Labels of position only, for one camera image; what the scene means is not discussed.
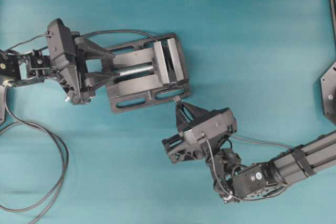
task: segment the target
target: wire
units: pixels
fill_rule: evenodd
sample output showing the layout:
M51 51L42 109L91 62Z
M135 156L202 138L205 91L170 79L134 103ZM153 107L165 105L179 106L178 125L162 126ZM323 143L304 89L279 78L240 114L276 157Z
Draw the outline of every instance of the wire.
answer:
M29 127L31 129L34 130L38 130L38 131L42 131L47 133L50 138L52 139L52 141L56 144L56 147L58 148L59 152L60 152L60 156L61 156L61 160L62 160L62 173L60 178L58 179L58 181L56 182L56 184L53 186L53 188L38 202L36 202L35 204L26 207L26 208L22 208L22 209L10 209L10 208L6 208L2 205L0 205L0 209L4 210L4 211L8 211L8 212L26 212L29 210L32 210L34 208L36 208L37 206L39 206L40 204L42 204L47 198L49 198L49 196L54 192L54 196L52 197L51 201L49 202L49 204L42 210L42 212L34 218L33 221L31 221L29 224L35 224L40 218L42 218L42 216L52 207L52 205L54 204L54 202L56 201L59 192L62 188L63 182L64 182L64 178L65 178L65 174L67 172L67 168L68 168L68 164L69 164L69 151L68 148L66 147L65 143L63 142L63 140L57 136L56 134L52 133L51 131L49 131L48 129L44 128L43 126L41 126L38 123L35 123L33 121L24 121L19 119L17 116L15 116L11 110L9 109L8 105L7 105L7 87L5 88L5 93L4 93L4 104L5 104L5 108L6 111L8 112L8 114L13 117L16 122L9 124L8 126L4 127L2 130L0 130L0 134L6 132L7 130L9 130L12 127L18 126L18 125L24 125L26 127Z
M226 142L226 141L228 141L228 142L230 143L230 149L232 149L233 145L232 145L232 142L231 142L231 140L227 138L227 139L224 141L224 143L223 143L223 144L225 144L225 142Z
M189 122L191 122L192 120L190 119L190 117L187 115L187 113L184 110L184 107L181 108L182 113L185 115L185 117L189 120Z
M245 137L236 136L236 135L231 135L230 137L235 139L235 140L250 143L250 144L274 145L274 146L279 146L279 147L283 147L283 148L286 148L286 149L293 149L293 147L291 147L287 144L281 144L281 143L276 143L276 142L271 142L271 141L251 140L251 139L247 139Z
M231 172L231 178L233 178L235 176L235 172L237 170L237 168L246 168L247 166L246 165L235 165L233 168L232 168L232 172Z
M43 50L46 50L46 49L48 49L48 46L40 48L39 51L43 51Z
M209 147L209 151L210 151L210 156L211 156L212 166L213 166L213 169L214 169L215 178L216 178L217 182L219 183L219 186L221 187L221 189L223 190L223 192L225 192L226 194L232 196L233 198L235 198L237 200L241 200L241 201L258 201L258 200L263 200L263 199L269 199L269 198L277 197L280 194L284 193L290 187L290 186L286 186L286 187L284 187L284 190L282 190L278 194L275 194L275 195L272 195L272 196L268 196L268 197L264 197L264 198L259 198L259 199L241 199L241 198L239 198L237 196L234 196L232 193L229 193L227 190L225 190L224 187L223 187L223 185L222 185L222 183L220 183L219 178L217 176L217 171L216 171L215 162L214 162L214 156L213 156L212 149L211 149L211 146L210 146L210 143L209 143L209 139L207 138L206 135L204 135L204 137L205 137L206 143L208 144L208 147Z
M155 41L158 41L155 37L153 37L152 35L145 33L144 31L137 31L137 30L102 30L102 31L93 31L91 33L88 34L83 34L81 35L81 37L91 37L91 36L95 36L98 34L116 34L116 33L131 33L131 34L141 34L141 35L145 35Z
M29 43L29 42L33 41L34 39L37 39L37 38L40 38L40 37L50 37L50 35L48 35L48 34L40 34L40 35L37 35L37 36L35 36L35 37L33 37L33 38L29 39L29 40L25 40L25 41L23 41L23 42L20 42L20 43L14 45L14 46L8 48L5 52L8 52L8 51L10 51L11 49L13 49L13 48L15 48L15 47L18 47L18 46L20 46L20 45Z

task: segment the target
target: metal bracket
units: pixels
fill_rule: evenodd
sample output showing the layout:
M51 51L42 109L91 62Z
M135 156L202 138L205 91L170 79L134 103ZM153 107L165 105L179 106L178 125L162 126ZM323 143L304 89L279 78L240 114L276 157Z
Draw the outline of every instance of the metal bracket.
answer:
M176 127L178 134L162 140L168 157L173 164L208 157L206 135L213 152L237 131L237 121L229 108L208 111L175 99ZM192 118L187 118L186 111Z
M5 91L6 87L0 85L0 125L6 121Z
M113 62L102 61L103 69L109 69L113 64L121 77L133 76L106 84L114 113L170 102L177 94L181 98L190 96L184 54L176 34L157 36L156 39L158 41L140 39L106 48L113 54L134 49L116 54Z
M329 0L333 23L334 38L336 38L336 12L335 0ZM323 114L329 121L336 124L336 62L321 78L321 90L323 101Z

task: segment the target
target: robotic arm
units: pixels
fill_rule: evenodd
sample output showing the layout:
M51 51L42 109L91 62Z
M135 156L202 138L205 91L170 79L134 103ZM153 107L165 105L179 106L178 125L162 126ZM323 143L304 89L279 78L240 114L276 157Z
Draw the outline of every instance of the robotic arm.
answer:
M336 131L268 162L243 165L229 140L237 131L230 109L209 112L178 97L175 101L178 134L162 141L166 153L173 164L204 158L224 203L276 197L290 185L336 165ZM221 148L226 142L230 147Z
M88 39L107 33L136 33L149 38L109 48ZM176 34L154 38L141 31L107 30L80 35L56 19L48 25L46 34L37 37L41 36L47 38L49 56L43 55L42 49L26 54L14 51L14 47L0 51L0 84L20 87L55 80L67 94L66 101L74 105L89 103L95 91L106 86L115 113L172 101L173 97L165 94L175 90L181 90L182 97L190 95L184 54ZM125 49L131 51L117 54ZM88 60L100 60L102 70L89 72ZM27 72L24 80L19 68L22 63ZM123 105L137 99L143 101Z

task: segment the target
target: teal tablecloth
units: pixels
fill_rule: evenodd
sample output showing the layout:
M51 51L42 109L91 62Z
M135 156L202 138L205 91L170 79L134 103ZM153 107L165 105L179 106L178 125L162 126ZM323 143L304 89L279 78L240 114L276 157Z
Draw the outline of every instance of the teal tablecloth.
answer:
M240 135L298 145L334 126L322 115L320 76L335 61L329 0L0 0L0 48L62 18L82 33L134 28L180 37L193 95L207 109L230 107ZM103 46L139 38L104 35ZM19 48L28 51L45 39ZM204 161L172 165L161 140L176 134L173 103L110 112L104 88L72 106L57 83L10 93L14 112L63 137L70 166L55 206L40 223L335 223L335 168L279 198L224 205ZM244 164L281 149L234 143ZM0 138L0 203L24 207L60 173L50 140L25 128ZM36 211L0 211L0 223L28 223Z

